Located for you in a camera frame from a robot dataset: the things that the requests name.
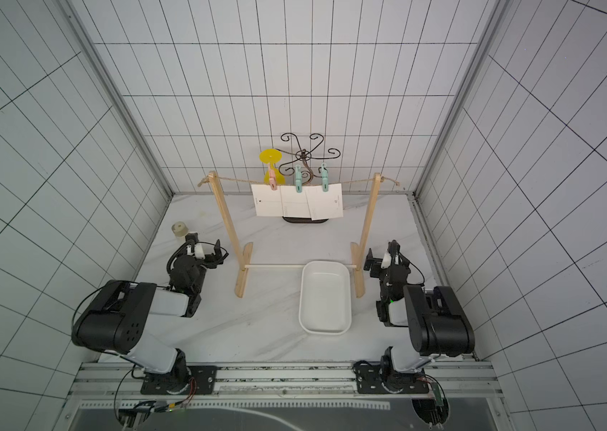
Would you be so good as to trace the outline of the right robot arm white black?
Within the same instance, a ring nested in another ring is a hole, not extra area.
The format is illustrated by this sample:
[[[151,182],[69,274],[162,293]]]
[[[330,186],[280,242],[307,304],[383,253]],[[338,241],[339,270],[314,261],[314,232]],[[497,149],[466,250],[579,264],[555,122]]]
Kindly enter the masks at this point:
[[[375,302],[377,317],[388,328],[409,331],[411,355],[400,360],[400,351],[386,348],[377,364],[361,360],[352,370],[360,394],[440,395],[440,385],[426,375],[424,366],[435,357],[458,357],[475,348],[472,325],[451,287],[425,289],[423,282],[409,283],[415,265],[391,241],[381,258],[366,255],[364,271],[379,281],[380,296]]]

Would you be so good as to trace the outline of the pink clothespin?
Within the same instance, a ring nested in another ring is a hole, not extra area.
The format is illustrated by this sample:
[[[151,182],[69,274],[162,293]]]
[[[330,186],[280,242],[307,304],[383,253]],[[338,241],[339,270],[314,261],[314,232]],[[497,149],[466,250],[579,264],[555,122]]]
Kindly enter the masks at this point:
[[[269,164],[269,186],[271,190],[278,189],[277,170],[275,169],[273,163]]]

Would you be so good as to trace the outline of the white plastic tray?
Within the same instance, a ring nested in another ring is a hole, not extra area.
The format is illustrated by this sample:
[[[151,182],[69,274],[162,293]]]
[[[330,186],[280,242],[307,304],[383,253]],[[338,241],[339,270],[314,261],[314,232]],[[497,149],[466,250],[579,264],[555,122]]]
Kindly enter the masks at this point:
[[[314,335],[339,336],[352,325],[349,268],[334,261],[311,261],[302,271],[298,313],[302,329]]]

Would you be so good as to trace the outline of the small beige jar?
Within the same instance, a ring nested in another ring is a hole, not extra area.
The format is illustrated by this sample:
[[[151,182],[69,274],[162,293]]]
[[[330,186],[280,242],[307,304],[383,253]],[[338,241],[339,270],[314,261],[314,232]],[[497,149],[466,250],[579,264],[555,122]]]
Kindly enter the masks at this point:
[[[176,222],[172,225],[172,232],[180,241],[184,241],[189,234],[188,227],[183,222]]]

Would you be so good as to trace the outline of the aluminium mounting rail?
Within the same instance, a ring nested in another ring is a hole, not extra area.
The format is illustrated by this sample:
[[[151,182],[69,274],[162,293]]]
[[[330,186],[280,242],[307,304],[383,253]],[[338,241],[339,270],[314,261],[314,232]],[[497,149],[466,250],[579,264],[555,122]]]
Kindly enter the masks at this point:
[[[146,388],[142,372],[116,363],[82,366],[69,392],[68,409],[132,409],[144,400],[190,400],[190,408],[334,407],[376,409],[384,400],[501,399],[504,393],[487,362],[437,361],[411,384],[381,381],[379,368],[345,362],[222,363],[190,365],[194,381],[170,394]]]

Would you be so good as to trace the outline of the teal clothespin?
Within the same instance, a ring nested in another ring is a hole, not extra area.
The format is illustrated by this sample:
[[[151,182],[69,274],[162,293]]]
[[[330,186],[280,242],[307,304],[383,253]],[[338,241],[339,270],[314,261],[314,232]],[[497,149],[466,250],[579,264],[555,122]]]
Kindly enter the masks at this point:
[[[300,165],[296,165],[295,167],[295,187],[297,193],[303,192],[303,172],[302,167]]]
[[[321,189],[323,192],[328,192],[330,188],[329,171],[326,163],[322,163],[320,167]]]

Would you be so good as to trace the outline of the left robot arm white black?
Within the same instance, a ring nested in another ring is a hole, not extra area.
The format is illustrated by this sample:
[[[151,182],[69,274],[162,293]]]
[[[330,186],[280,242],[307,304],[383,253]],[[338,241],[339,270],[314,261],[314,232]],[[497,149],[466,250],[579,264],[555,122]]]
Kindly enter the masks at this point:
[[[208,395],[215,385],[215,366],[187,364],[185,353],[148,332],[151,315],[190,319],[201,303],[202,287],[210,269],[229,256],[219,241],[213,251],[188,233],[170,256],[167,286],[128,280],[110,280],[86,298],[90,303],[72,323],[75,345],[116,355],[143,370],[143,395]]]

